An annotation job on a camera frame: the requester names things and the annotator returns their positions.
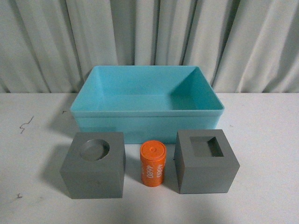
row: square hole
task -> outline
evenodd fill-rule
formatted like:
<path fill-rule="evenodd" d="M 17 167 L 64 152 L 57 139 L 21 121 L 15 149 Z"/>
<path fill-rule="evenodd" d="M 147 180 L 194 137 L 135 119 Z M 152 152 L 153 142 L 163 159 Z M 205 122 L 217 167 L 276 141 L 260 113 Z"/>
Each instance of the square hole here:
<path fill-rule="evenodd" d="M 223 157 L 215 136 L 190 137 L 190 141 L 196 157 Z"/>

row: orange cylinder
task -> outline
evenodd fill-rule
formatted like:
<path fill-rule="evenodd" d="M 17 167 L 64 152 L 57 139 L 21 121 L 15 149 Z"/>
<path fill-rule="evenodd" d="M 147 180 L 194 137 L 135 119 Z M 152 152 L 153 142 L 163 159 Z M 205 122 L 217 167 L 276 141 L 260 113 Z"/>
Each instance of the orange cylinder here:
<path fill-rule="evenodd" d="M 163 183 L 166 151 L 166 146 L 156 140 L 141 145 L 141 180 L 145 186 L 156 187 Z"/>

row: gray cube block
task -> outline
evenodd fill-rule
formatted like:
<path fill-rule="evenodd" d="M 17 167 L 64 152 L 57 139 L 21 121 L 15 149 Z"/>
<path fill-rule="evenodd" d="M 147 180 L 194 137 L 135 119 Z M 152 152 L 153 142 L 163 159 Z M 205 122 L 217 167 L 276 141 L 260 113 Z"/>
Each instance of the gray cube block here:
<path fill-rule="evenodd" d="M 77 133 L 60 174 L 72 199 L 121 198 L 125 165 L 123 133 Z"/>
<path fill-rule="evenodd" d="M 240 167 L 222 130 L 179 130 L 174 159 L 180 194 L 227 193 Z"/>

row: white curtain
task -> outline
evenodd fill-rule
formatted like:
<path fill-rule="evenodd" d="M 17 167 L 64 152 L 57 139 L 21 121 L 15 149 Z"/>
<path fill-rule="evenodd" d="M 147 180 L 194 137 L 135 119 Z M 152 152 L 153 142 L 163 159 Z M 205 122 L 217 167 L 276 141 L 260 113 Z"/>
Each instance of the white curtain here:
<path fill-rule="evenodd" d="M 299 92 L 299 0 L 1 0 L 0 92 L 96 65 L 196 65 L 216 92 Z"/>

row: white table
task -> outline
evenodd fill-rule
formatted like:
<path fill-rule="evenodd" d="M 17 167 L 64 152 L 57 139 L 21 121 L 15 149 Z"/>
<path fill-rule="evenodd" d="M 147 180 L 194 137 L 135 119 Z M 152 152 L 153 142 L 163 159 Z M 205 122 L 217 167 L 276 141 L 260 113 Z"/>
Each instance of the white table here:
<path fill-rule="evenodd" d="M 227 194 L 178 194 L 174 145 L 164 184 L 148 188 L 140 145 L 126 145 L 123 198 L 72 200 L 59 169 L 76 94 L 0 94 L 0 223 L 299 223 L 299 94 L 218 96 L 241 165 Z"/>

